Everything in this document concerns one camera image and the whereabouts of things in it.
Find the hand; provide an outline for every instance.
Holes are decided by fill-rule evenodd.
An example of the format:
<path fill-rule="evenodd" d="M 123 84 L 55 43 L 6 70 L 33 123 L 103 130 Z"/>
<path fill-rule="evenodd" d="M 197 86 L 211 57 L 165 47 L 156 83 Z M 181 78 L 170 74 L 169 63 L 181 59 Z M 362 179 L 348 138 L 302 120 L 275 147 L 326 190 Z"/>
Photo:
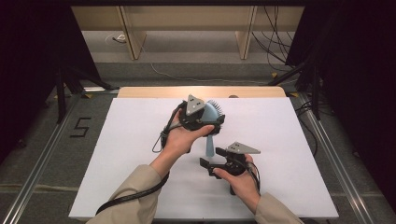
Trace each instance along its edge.
<path fill-rule="evenodd" d="M 253 162 L 253 158 L 251 158 L 250 155 L 246 154 L 245 157 L 246 161 Z M 241 175 L 230 175 L 223 169 L 215 168 L 213 172 L 219 177 L 227 180 L 233 187 L 235 194 L 253 214 L 256 214 L 257 204 L 261 196 L 257 191 L 256 182 L 248 171 L 245 171 Z"/>
<path fill-rule="evenodd" d="M 177 111 L 174 119 L 172 120 L 173 123 L 178 122 L 181 111 L 181 109 Z M 197 138 L 209 134 L 214 128 L 215 127 L 213 125 L 206 125 L 196 131 L 189 131 L 183 127 L 175 128 L 169 133 L 163 151 L 169 151 L 180 157 L 190 150 L 192 143 Z"/>
<path fill-rule="evenodd" d="M 177 111 L 173 122 L 178 122 L 178 116 L 180 112 L 181 109 Z M 150 164 L 150 166 L 154 168 L 155 171 L 157 171 L 161 178 L 163 178 L 172 168 L 177 159 L 190 150 L 192 143 L 197 138 L 209 134 L 214 128 L 215 127 L 213 125 L 206 125 L 196 131 L 189 131 L 183 127 L 173 129 L 169 133 L 163 151 Z"/>

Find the blue fan-shaped object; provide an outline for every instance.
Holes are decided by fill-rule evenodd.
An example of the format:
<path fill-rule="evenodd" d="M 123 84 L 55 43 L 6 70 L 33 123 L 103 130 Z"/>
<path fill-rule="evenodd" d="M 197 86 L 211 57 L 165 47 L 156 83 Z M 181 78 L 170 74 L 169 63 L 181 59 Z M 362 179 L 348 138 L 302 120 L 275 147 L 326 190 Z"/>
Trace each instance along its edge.
<path fill-rule="evenodd" d="M 201 117 L 201 121 L 216 121 L 222 115 L 222 111 L 213 100 L 209 100 L 205 105 L 205 112 Z M 206 156 L 215 156 L 215 148 L 213 145 L 213 135 L 208 135 L 206 138 Z"/>

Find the aluminum rail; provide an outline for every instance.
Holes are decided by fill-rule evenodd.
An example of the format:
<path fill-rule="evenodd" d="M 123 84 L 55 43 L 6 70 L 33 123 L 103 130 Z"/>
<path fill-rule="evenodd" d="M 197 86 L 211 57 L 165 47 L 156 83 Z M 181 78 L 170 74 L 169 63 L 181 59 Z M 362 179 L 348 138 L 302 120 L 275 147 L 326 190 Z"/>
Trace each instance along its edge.
<path fill-rule="evenodd" d="M 37 163 L 35 164 L 35 167 L 33 168 L 32 172 L 29 174 L 29 177 L 23 184 L 21 191 L 14 200 L 13 204 L 9 207 L 9 210 L 7 212 L 6 218 L 3 221 L 3 224 L 18 223 L 26 205 L 29 202 L 30 197 L 33 194 L 33 191 L 35 190 L 35 185 L 42 176 L 51 158 L 52 152 L 54 151 L 59 140 L 62 137 L 64 128 L 68 123 L 68 118 L 70 117 L 70 114 L 73 112 L 73 109 L 75 108 L 75 105 L 77 104 L 79 98 L 80 98 L 79 94 L 72 96 L 69 103 L 69 108 L 64 116 L 64 119 L 60 123 L 56 124 L 52 132 L 52 135 L 49 138 L 49 141 L 47 142 L 46 146 L 41 152 L 40 157 L 38 158 Z"/>
<path fill-rule="evenodd" d="M 303 93 L 300 98 L 302 104 L 308 102 L 307 96 Z M 348 198 L 350 205 L 355 212 L 356 218 L 359 223 L 362 224 L 374 224 L 374 220 L 372 215 L 370 214 L 366 203 L 363 198 L 359 194 L 356 186 L 353 184 L 352 179 L 350 178 L 344 164 L 341 162 L 340 157 L 338 156 L 334 146 L 332 145 L 332 141 L 329 136 L 326 134 L 320 120 L 317 120 L 312 113 L 312 111 L 307 111 L 307 115 L 309 120 L 311 121 L 312 126 L 315 129 L 315 133 L 323 146 L 323 149 L 329 159 L 330 164 L 338 178 L 338 181 L 343 188 L 346 197 Z"/>

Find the sleeve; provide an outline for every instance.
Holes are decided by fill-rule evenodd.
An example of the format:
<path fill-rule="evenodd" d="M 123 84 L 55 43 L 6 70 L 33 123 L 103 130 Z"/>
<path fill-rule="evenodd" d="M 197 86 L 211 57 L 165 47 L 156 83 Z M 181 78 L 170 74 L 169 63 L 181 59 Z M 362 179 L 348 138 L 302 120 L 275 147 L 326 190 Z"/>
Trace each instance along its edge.
<path fill-rule="evenodd" d="M 289 208 L 269 193 L 263 194 L 260 198 L 256 208 L 255 219 L 260 224 L 303 223 Z"/>
<path fill-rule="evenodd" d="M 139 165 L 120 185 L 109 200 L 150 189 L 160 182 L 161 177 L 151 166 Z M 157 190 L 148 196 L 132 200 L 128 203 L 109 207 L 89 220 L 88 224 L 151 223 L 157 210 L 160 191 L 161 190 Z"/>

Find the white tabletop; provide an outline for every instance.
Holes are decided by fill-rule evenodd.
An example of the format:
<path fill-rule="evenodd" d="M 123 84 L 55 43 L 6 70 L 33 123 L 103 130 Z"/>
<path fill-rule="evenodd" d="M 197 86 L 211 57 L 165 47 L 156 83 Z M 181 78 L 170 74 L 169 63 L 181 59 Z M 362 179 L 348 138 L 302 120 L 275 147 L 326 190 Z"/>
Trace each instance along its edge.
<path fill-rule="evenodd" d="M 237 141 L 259 149 L 262 153 L 252 157 L 262 176 L 262 193 L 270 192 L 298 217 L 338 217 L 289 98 L 213 100 L 226 115 L 214 136 L 215 147 L 226 148 Z M 70 217 L 93 217 L 138 164 L 148 164 L 157 156 L 151 149 L 181 101 L 113 100 Z M 199 165 L 204 156 L 205 138 L 201 138 L 172 168 L 155 218 L 253 219 L 229 193 L 228 183 L 209 176 Z M 223 164 L 225 159 L 216 155 L 213 161 Z"/>

